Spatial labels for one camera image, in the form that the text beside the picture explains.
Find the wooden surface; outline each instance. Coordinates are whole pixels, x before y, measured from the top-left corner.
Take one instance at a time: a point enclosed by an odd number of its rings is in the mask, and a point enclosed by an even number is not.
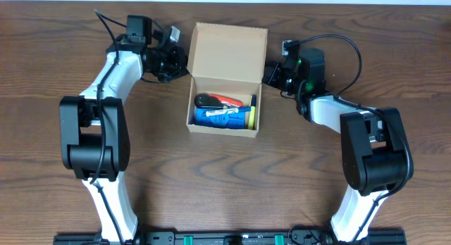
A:
[[[450,243],[451,8],[1,2],[0,244],[51,244],[58,233],[100,230],[87,190],[61,162],[58,125],[61,97],[78,95],[105,62],[110,40],[94,8],[123,23],[142,14],[175,25],[187,50],[197,21],[267,27],[268,59],[280,59],[284,39],[353,39],[364,68],[344,97],[397,107],[415,164],[372,227],[402,227],[409,244]],[[334,39],[310,46],[326,50],[332,90],[352,80],[352,47]],[[141,222],[179,231],[325,225],[347,186],[340,135],[308,123],[270,87],[256,139],[190,134],[189,82],[138,82],[125,105],[126,180]]]

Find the tabletop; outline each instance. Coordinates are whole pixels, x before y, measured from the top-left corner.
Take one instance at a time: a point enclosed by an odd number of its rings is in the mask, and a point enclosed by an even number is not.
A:
[[[101,229],[88,191],[61,162],[58,120],[61,97],[86,89],[105,63],[111,40],[95,8],[122,23],[138,14],[174,25],[187,53],[196,22],[268,28],[267,60],[282,59],[285,39],[349,37],[363,71],[343,97],[398,108],[415,166],[371,226],[401,227],[409,244],[451,241],[450,7],[2,1],[0,243],[51,244],[56,234]],[[349,44],[309,46],[326,53],[328,88],[352,80]],[[138,82],[125,104],[125,178],[140,222],[178,231],[326,226],[347,187],[340,135],[307,122],[267,86],[256,139],[190,134],[189,84],[189,75]]]

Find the black base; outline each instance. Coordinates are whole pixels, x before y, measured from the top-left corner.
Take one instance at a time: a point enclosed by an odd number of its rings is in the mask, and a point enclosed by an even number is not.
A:
[[[96,235],[57,235],[54,245],[116,245],[118,242],[101,240]],[[185,233],[148,232],[137,235],[127,245],[404,245],[407,244],[403,230],[370,230],[367,238],[354,243],[333,241],[325,230],[293,230],[288,232],[229,232],[229,233]]]

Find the white plastic part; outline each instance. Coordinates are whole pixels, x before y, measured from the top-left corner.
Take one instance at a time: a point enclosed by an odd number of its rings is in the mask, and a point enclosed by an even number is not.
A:
[[[84,96],[85,99],[97,99],[97,85],[113,65],[115,58],[116,52],[110,52],[106,55],[104,68],[100,71],[93,83],[83,91],[80,96]],[[130,90],[136,81],[141,78],[142,73],[140,55],[134,54],[131,51],[119,51],[119,64],[106,79],[101,97],[103,99],[106,97],[119,98],[122,100],[122,104],[124,104]]]
[[[351,112],[370,113],[339,103],[333,99],[333,95],[318,97],[310,102],[311,121],[325,125],[338,133],[340,133],[340,115]]]
[[[110,242],[119,241],[116,229],[114,228],[113,222],[106,211],[105,203],[102,200],[98,189],[94,185],[89,184],[91,179],[92,178],[89,178],[87,181],[83,181],[83,184],[91,193],[92,199],[94,199],[101,222],[101,237],[102,239],[107,239]],[[98,183],[103,187],[106,200],[108,201],[111,212],[118,223],[123,241],[133,239],[138,226],[138,219],[135,213],[133,213],[132,207],[130,206],[130,201],[128,200],[124,173],[119,172],[116,181],[114,182],[110,182],[107,178],[98,178],[95,183]]]
[[[371,207],[373,206],[373,201],[380,195],[388,193],[387,190],[372,192],[368,196],[361,196],[359,191],[354,190],[351,186],[347,186],[345,197],[341,202],[338,212],[334,214],[330,223],[332,224],[333,232],[337,237],[338,241],[350,242],[354,238],[355,234],[359,231],[359,227],[363,225],[365,217],[368,215]],[[363,227],[362,232],[357,237],[360,240],[368,235],[368,227],[373,220],[376,212],[382,203],[386,200],[381,199],[379,201],[379,206],[373,211],[371,217],[369,218],[365,227]]]

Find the cardboard box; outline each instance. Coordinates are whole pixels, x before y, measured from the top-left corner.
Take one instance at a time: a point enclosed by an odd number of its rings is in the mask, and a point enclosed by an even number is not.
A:
[[[186,124],[190,132],[256,137],[259,132],[261,78],[264,73],[267,29],[197,23],[191,38],[188,70],[192,75]],[[248,106],[256,94],[253,130],[220,129],[194,124],[194,98],[220,94]]]

